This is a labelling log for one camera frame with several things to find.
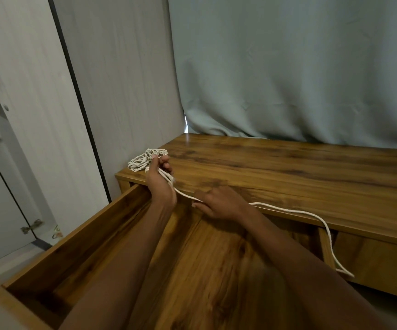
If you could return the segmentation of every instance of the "hand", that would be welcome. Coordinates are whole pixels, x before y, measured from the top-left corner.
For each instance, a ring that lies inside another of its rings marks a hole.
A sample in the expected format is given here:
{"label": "hand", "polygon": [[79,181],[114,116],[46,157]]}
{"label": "hand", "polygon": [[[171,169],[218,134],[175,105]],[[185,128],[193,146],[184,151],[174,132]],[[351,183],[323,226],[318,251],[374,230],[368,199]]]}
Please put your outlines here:
{"label": "hand", "polygon": [[209,192],[197,190],[194,196],[202,202],[194,202],[192,207],[196,207],[213,219],[234,220],[241,223],[254,210],[254,207],[231,187],[215,187]]}
{"label": "hand", "polygon": [[172,167],[169,164],[168,155],[161,157],[153,155],[150,169],[146,173],[146,184],[151,191],[153,203],[168,206],[169,210],[173,210],[177,204],[177,194],[172,185],[168,184],[159,174],[158,168],[172,174]]}

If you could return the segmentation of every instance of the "rope bundle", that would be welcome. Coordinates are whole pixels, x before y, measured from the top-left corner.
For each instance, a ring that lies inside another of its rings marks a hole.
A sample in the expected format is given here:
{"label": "rope bundle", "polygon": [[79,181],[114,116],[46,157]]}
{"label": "rope bundle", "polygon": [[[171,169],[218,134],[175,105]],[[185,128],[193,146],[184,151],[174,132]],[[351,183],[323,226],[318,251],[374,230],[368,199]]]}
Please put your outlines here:
{"label": "rope bundle", "polygon": [[[145,169],[145,172],[147,172],[149,170],[149,168],[150,168],[152,155],[157,155],[157,156],[160,157],[160,156],[163,156],[163,155],[168,155],[168,151],[166,149],[149,149],[148,148],[145,151],[145,153],[133,158],[131,161],[128,162],[128,169],[130,169],[131,171],[134,171],[134,172],[137,172],[137,171]],[[170,185],[172,185],[172,187],[174,188],[174,190],[178,194],[181,194],[182,196],[184,196],[186,198],[201,202],[200,199],[188,196],[187,194],[184,194],[183,192],[177,190],[174,187],[175,179],[168,172],[163,171],[162,169],[159,168],[159,173],[162,175],[163,178],[166,179],[166,181]],[[347,269],[345,269],[345,267],[342,266],[342,264],[338,261],[338,259],[334,255],[333,243],[332,243],[332,239],[331,239],[330,229],[328,228],[327,222],[325,222],[325,220],[322,219],[320,216],[317,216],[316,214],[313,214],[313,213],[310,213],[310,212],[306,212],[306,211],[299,211],[299,210],[295,210],[295,209],[283,209],[281,207],[274,206],[274,205],[269,205],[269,204],[262,203],[262,202],[251,202],[249,204],[253,205],[253,206],[256,206],[256,205],[265,206],[265,207],[269,207],[269,208],[276,209],[278,211],[287,212],[287,213],[306,214],[306,215],[313,216],[314,218],[318,219],[320,222],[322,222],[322,224],[324,225],[325,229],[327,230],[328,240],[330,242],[331,253],[333,254],[334,261],[340,267],[340,269],[336,269],[336,271],[345,273],[346,275],[349,275],[350,277],[354,277],[354,274],[351,273],[350,271],[348,271]]]}

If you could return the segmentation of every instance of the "coiled rope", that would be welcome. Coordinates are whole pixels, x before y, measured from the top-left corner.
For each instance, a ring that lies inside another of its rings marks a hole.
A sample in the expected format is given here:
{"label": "coiled rope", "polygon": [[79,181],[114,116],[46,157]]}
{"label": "coiled rope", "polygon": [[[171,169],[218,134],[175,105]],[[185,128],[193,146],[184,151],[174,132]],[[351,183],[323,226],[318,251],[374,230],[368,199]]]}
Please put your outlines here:
{"label": "coiled rope", "polygon": [[[145,172],[147,172],[150,169],[150,163],[151,163],[152,155],[157,155],[158,157],[160,157],[160,156],[163,156],[163,155],[168,155],[168,151],[166,149],[147,149],[145,151],[145,153],[133,158],[131,161],[128,162],[128,169],[130,169],[131,171],[134,171],[134,172],[137,172],[137,171],[145,169]],[[162,169],[159,168],[159,173],[162,175],[163,178],[166,179],[166,181],[169,184],[172,185],[172,187],[174,188],[174,190],[178,194],[181,194],[182,196],[184,196],[186,198],[201,202],[200,199],[197,199],[195,197],[192,197],[192,196],[189,196],[187,194],[184,194],[183,192],[181,192],[178,189],[176,189],[174,187],[175,178],[173,176],[171,176],[168,172],[163,171]],[[341,273],[345,273],[346,275],[349,275],[350,277],[354,277],[354,274],[351,273],[350,271],[348,271],[344,266],[342,266],[342,264],[338,261],[338,259],[334,255],[333,242],[332,242],[332,239],[331,239],[330,229],[328,228],[327,222],[325,222],[325,220],[322,219],[320,216],[317,216],[316,214],[313,214],[313,213],[310,213],[310,212],[306,212],[306,211],[300,211],[300,210],[295,210],[295,209],[283,209],[282,207],[269,205],[269,204],[266,204],[266,203],[263,203],[263,202],[251,202],[249,204],[253,205],[253,206],[257,206],[257,205],[265,206],[265,207],[269,207],[271,209],[276,209],[278,211],[283,211],[283,212],[287,212],[287,213],[306,214],[306,215],[313,216],[314,218],[318,219],[320,222],[322,222],[322,224],[324,225],[324,227],[325,227],[325,229],[327,231],[328,240],[330,242],[331,253],[333,254],[334,261],[339,266],[339,269],[336,269],[336,271],[337,272],[341,272]]]}

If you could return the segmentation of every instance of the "wooden tabletop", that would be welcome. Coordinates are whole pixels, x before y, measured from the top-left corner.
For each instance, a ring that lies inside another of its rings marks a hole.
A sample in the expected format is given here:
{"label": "wooden tabletop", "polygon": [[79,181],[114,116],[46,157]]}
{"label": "wooden tabletop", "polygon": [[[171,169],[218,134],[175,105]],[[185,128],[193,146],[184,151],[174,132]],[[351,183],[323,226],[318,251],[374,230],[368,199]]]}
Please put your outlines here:
{"label": "wooden tabletop", "polygon": [[[397,243],[397,149],[187,133],[162,148],[185,193],[229,185],[250,202],[312,212],[330,228]],[[144,172],[125,168],[116,177],[145,184]]]}

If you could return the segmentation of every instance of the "forearm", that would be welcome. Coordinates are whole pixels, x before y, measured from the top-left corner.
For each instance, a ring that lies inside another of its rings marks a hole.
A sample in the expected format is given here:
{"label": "forearm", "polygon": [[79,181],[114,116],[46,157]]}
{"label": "forearm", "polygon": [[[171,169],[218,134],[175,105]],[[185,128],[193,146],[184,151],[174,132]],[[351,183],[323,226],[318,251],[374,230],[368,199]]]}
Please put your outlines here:
{"label": "forearm", "polygon": [[242,225],[258,241],[320,329],[388,329],[335,271],[256,209]]}
{"label": "forearm", "polygon": [[153,203],[61,329],[121,329],[128,323],[171,210]]}

